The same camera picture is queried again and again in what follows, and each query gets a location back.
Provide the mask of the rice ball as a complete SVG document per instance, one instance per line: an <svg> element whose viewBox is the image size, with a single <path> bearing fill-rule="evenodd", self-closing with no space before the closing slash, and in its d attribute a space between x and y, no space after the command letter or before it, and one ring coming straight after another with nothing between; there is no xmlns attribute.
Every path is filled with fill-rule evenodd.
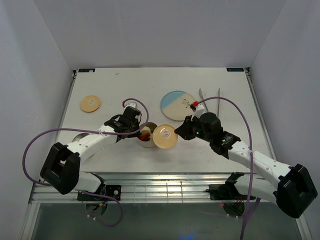
<svg viewBox="0 0 320 240"><path fill-rule="evenodd" d="M151 135L151 129L148 126L144 126L140 132L142 136Z"/></svg>

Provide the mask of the wooden lid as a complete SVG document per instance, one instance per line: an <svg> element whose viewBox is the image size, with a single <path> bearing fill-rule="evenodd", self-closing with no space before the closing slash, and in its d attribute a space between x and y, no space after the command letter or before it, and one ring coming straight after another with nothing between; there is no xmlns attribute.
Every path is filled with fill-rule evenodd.
<svg viewBox="0 0 320 240"><path fill-rule="evenodd" d="M170 124L158 125L152 134L154 144L161 149L170 149L178 142L175 128Z"/></svg>
<svg viewBox="0 0 320 240"><path fill-rule="evenodd" d="M86 113L95 112L101 105L100 99L96 95L85 96L80 102L80 109Z"/></svg>

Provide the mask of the red sausage piece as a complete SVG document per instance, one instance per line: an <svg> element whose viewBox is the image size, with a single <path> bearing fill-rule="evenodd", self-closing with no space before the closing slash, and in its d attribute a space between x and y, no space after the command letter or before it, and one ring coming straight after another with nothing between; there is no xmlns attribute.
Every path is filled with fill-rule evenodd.
<svg viewBox="0 0 320 240"><path fill-rule="evenodd" d="M150 140L150 136L151 136L151 134L150 134L150 133L147 133L147 134L145 134L145 135L139 136L139 139L140 139L141 141L149 141L149 140Z"/></svg>

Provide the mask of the ceramic food plate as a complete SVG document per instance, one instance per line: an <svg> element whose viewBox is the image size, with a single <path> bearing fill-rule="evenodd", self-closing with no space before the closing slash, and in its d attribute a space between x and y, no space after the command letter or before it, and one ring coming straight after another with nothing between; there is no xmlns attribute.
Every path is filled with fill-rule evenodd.
<svg viewBox="0 0 320 240"><path fill-rule="evenodd" d="M196 99L189 93L182 90L175 90L167 93L160 102L162 113L174 121L184 121L186 116L193 114L190 105Z"/></svg>

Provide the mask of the steel lunch bowl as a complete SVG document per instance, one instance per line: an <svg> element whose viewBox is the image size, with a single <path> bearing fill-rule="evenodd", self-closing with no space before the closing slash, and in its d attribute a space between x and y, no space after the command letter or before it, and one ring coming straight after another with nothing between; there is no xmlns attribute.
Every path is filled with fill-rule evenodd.
<svg viewBox="0 0 320 240"><path fill-rule="evenodd" d="M81 140L82 138L86 137L87 135L88 135L88 133L86 133L86 132L79 133L78 135L76 135L73 138L72 142L77 142L77 141Z"/></svg>
<svg viewBox="0 0 320 240"><path fill-rule="evenodd" d="M145 126L140 130L141 135L138 137L138 143L145 148L155 147L156 144L153 140L154 130L157 125L153 122L147 122Z"/></svg>

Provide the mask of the steel tongs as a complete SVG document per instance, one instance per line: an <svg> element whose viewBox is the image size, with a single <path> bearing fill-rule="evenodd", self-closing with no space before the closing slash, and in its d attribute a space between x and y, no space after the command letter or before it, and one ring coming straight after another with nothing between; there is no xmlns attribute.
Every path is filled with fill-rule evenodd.
<svg viewBox="0 0 320 240"><path fill-rule="evenodd" d="M205 99L201 88L198 90L198 95L199 95L199 97L200 97L201 100L204 100L204 99ZM218 88L218 90L217 90L217 96L218 96L218 97L221 96L221 89L220 89L220 88ZM209 109L208 109L208 107L207 107L207 104L206 104L205 102L203 102L202 105L204 106L205 110L206 110L207 112L209 112ZM219 116L220 116L220 99L219 99L219 98L217 99L216 116L217 116L218 118L219 118Z"/></svg>

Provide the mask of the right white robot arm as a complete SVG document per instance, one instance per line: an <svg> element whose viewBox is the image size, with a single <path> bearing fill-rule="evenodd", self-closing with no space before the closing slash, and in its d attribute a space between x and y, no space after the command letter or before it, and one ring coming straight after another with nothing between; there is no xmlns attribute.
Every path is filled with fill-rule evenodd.
<svg viewBox="0 0 320 240"><path fill-rule="evenodd" d="M199 138L218 155L253 170L263 180L252 183L251 196L276 204L286 215L298 219L318 196L306 167L278 162L258 151L250 151L238 136L227 132L212 112L186 116L174 131L189 141Z"/></svg>

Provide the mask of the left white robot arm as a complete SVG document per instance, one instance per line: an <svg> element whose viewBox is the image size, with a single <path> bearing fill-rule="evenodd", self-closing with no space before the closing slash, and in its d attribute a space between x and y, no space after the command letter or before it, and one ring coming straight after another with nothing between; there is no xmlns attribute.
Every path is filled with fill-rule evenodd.
<svg viewBox="0 0 320 240"><path fill-rule="evenodd" d="M66 195L72 190L86 191L95 200L106 195L104 180L92 173L81 171L81 164L103 148L116 144L125 138L135 138L139 133L141 111L135 102L124 107L118 114L106 121L97 133L89 133L77 141L66 145L55 143L42 166L40 177Z"/></svg>

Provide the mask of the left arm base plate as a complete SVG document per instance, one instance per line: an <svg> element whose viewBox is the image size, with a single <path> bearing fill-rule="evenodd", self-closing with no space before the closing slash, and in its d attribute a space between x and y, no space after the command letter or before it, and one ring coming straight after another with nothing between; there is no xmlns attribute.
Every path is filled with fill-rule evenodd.
<svg viewBox="0 0 320 240"><path fill-rule="evenodd" d="M122 186L121 185L105 185L103 184L102 186L100 186L96 192L94 192L94 194L96 195L104 195L104 196L108 196L111 198L114 198L118 201L121 200L121 190L122 190ZM88 194L84 194L82 192L79 192L77 194L76 199L78 201L105 201L107 200L105 197L98 197L98 196L92 196L92 195L88 195Z"/></svg>

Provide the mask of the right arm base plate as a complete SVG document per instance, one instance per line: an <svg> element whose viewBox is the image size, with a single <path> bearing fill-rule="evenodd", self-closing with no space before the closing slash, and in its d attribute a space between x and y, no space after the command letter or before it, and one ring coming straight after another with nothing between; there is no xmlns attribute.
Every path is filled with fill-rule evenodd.
<svg viewBox="0 0 320 240"><path fill-rule="evenodd" d="M232 184L210 184L205 190L209 194L210 200L241 200L247 195L240 193Z"/></svg>

